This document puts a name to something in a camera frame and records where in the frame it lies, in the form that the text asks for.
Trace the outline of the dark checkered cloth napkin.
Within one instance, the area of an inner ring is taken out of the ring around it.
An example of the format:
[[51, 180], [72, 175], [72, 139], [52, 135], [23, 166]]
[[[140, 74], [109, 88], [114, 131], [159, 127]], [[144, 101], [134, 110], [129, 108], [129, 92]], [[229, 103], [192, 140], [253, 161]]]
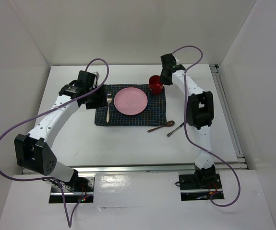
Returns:
[[111, 93], [112, 102], [96, 109], [95, 125], [156, 127], [166, 123], [165, 89], [158, 94], [147, 84], [110, 84], [105, 89]]

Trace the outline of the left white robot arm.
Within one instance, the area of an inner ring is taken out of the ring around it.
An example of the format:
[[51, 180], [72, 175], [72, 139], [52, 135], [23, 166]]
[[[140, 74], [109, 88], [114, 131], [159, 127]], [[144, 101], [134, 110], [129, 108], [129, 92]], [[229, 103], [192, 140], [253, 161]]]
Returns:
[[87, 109], [106, 106], [104, 86], [96, 87], [91, 93], [84, 85], [65, 85], [54, 103], [53, 112], [44, 116], [36, 127], [26, 135], [19, 134], [14, 140], [17, 164], [44, 176], [61, 181], [68, 191], [74, 191], [87, 181], [78, 171], [57, 160], [52, 151], [53, 142], [68, 119], [85, 105]]

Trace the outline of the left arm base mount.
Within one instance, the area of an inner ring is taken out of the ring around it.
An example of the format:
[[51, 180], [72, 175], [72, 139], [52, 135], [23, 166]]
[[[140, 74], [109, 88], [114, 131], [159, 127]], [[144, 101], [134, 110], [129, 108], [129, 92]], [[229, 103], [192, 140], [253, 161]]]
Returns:
[[[60, 184], [63, 188], [66, 203], [75, 204], [78, 201], [81, 203], [93, 203], [95, 185], [94, 175], [84, 176], [82, 182], [75, 188], [69, 187], [63, 182], [60, 182]], [[52, 182], [48, 202], [50, 204], [63, 203], [61, 189], [56, 181]]]

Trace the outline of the silver fork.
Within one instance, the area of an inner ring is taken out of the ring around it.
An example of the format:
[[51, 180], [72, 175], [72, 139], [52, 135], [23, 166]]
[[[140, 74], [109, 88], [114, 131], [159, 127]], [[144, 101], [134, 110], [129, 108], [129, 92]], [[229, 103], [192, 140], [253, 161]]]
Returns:
[[106, 116], [106, 122], [109, 122], [109, 118], [110, 118], [110, 104], [112, 102], [112, 94], [108, 93], [107, 94], [107, 104], [108, 104], [108, 108], [107, 108], [107, 116]]

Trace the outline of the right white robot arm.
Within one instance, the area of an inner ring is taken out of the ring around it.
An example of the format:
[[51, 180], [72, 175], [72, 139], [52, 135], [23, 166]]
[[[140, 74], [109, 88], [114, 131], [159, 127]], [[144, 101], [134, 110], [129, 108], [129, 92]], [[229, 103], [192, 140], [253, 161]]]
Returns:
[[190, 126], [193, 137], [192, 144], [199, 149], [195, 160], [194, 184], [199, 188], [206, 187], [215, 177], [214, 160], [209, 151], [210, 126], [214, 119], [213, 94], [204, 91], [185, 73], [183, 65], [163, 67], [159, 81], [164, 85], [176, 84], [186, 97], [186, 122]]

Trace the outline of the pink plate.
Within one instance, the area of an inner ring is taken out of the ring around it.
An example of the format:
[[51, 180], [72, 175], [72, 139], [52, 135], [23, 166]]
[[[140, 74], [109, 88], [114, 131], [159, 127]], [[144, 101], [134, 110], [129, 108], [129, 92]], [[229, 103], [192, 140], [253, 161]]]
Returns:
[[114, 97], [115, 108], [124, 115], [137, 115], [145, 110], [147, 104], [146, 94], [134, 87], [124, 88]]

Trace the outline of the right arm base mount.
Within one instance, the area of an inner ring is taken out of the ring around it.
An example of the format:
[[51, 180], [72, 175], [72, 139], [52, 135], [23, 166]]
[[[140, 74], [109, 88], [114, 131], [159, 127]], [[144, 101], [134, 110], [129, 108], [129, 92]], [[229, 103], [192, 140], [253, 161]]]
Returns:
[[224, 199], [218, 173], [214, 178], [205, 182], [198, 182], [193, 174], [180, 174], [175, 185], [180, 188], [181, 201], [209, 200], [211, 195], [213, 195], [213, 200]]

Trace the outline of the red mug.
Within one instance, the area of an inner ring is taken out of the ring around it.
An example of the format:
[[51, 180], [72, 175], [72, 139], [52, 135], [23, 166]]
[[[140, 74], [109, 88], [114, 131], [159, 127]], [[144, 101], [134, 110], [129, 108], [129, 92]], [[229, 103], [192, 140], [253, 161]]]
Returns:
[[149, 78], [149, 84], [148, 88], [151, 93], [153, 94], [159, 94], [163, 90], [163, 84], [160, 82], [160, 76], [159, 75], [153, 75]]

